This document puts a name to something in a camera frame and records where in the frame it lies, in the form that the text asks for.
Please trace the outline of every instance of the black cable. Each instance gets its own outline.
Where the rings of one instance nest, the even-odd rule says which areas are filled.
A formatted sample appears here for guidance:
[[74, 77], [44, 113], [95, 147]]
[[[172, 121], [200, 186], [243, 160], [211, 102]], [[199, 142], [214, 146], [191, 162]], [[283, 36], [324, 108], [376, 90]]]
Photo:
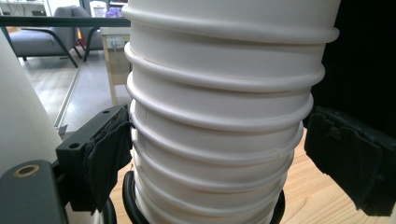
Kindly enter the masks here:
[[122, 200], [125, 211], [134, 224], [149, 224], [137, 208], [134, 198], [134, 172], [128, 171], [122, 185]]
[[279, 193], [279, 198], [277, 199], [277, 203], [270, 224], [280, 223], [280, 220], [282, 220], [283, 214], [285, 213], [285, 207], [286, 207], [285, 192], [283, 192], [282, 190]]
[[110, 198], [105, 203], [102, 213], [105, 224], [117, 224], [116, 209], [114, 209], [114, 204]]

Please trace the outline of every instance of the floor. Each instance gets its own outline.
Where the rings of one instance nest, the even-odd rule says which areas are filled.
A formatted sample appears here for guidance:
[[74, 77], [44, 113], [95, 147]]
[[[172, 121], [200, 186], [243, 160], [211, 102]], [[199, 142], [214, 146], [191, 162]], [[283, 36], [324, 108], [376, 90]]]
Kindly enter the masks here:
[[[65, 127], [68, 133], [112, 106], [104, 52], [92, 51], [85, 63], [73, 50], [71, 53], [78, 68], [61, 57], [28, 58], [26, 62], [20, 59], [49, 119], [56, 128]], [[120, 104], [128, 104], [132, 99], [124, 97], [123, 101]]]

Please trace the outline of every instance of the wooden table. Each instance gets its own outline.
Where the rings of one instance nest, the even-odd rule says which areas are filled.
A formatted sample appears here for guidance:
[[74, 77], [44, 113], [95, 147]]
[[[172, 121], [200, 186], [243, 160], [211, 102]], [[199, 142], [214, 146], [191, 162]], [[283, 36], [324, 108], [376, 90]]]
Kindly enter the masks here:
[[[396, 216], [367, 217], [327, 175], [305, 155], [304, 138], [295, 149], [294, 162], [284, 187], [286, 210], [281, 223], [396, 223]], [[110, 197], [116, 207], [118, 223], [131, 223], [122, 203], [122, 179], [131, 165], [119, 172], [119, 183]]]

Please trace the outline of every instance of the black fabric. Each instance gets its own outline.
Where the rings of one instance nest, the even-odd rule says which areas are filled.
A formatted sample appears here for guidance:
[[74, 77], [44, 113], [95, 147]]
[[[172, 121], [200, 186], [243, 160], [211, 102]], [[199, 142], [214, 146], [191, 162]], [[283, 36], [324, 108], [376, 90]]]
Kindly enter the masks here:
[[369, 216], [390, 216], [396, 202], [396, 140], [343, 113], [317, 107], [305, 151]]
[[92, 193], [92, 212], [102, 211], [117, 184], [118, 170], [132, 159], [131, 127], [127, 111], [119, 113], [86, 146], [84, 165]]

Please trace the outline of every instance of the gray chair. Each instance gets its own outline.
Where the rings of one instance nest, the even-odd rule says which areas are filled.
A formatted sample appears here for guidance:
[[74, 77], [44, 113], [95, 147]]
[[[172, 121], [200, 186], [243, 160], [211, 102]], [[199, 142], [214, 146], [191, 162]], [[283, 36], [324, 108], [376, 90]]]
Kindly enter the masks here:
[[[58, 7], [53, 16], [72, 17], [72, 7]], [[75, 46], [77, 36], [75, 27], [22, 28], [9, 35], [15, 54], [25, 61], [26, 57], [67, 56], [75, 67], [69, 51], [74, 49], [81, 58]]]
[[[73, 17], [90, 18], [91, 15], [83, 7], [73, 7]], [[84, 62], [87, 61], [91, 50], [103, 49], [102, 36], [100, 34], [100, 27], [78, 27], [81, 31], [82, 37], [85, 40], [85, 54]]]

